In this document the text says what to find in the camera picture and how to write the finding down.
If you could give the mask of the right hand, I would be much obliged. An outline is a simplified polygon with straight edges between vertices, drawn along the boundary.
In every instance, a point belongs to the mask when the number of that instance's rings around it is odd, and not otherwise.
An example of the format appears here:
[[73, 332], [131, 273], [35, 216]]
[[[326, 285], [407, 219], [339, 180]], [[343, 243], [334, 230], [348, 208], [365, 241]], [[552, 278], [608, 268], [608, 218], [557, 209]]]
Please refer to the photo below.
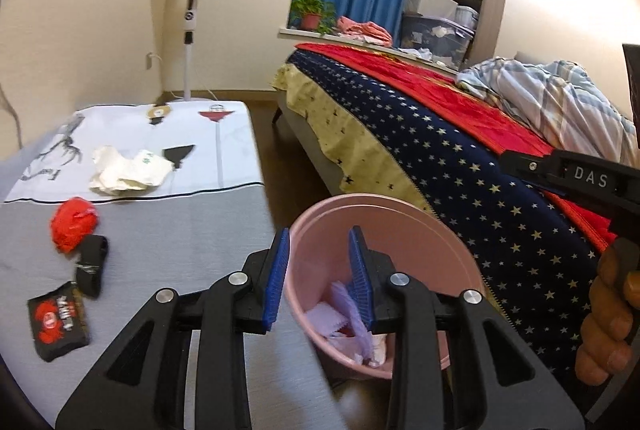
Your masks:
[[623, 289], [615, 287], [620, 257], [613, 247], [600, 257], [598, 276], [591, 285], [591, 312], [582, 323], [582, 345], [576, 356], [577, 378], [588, 386], [600, 386], [629, 364], [632, 350], [626, 338], [639, 309], [639, 272], [630, 272]]

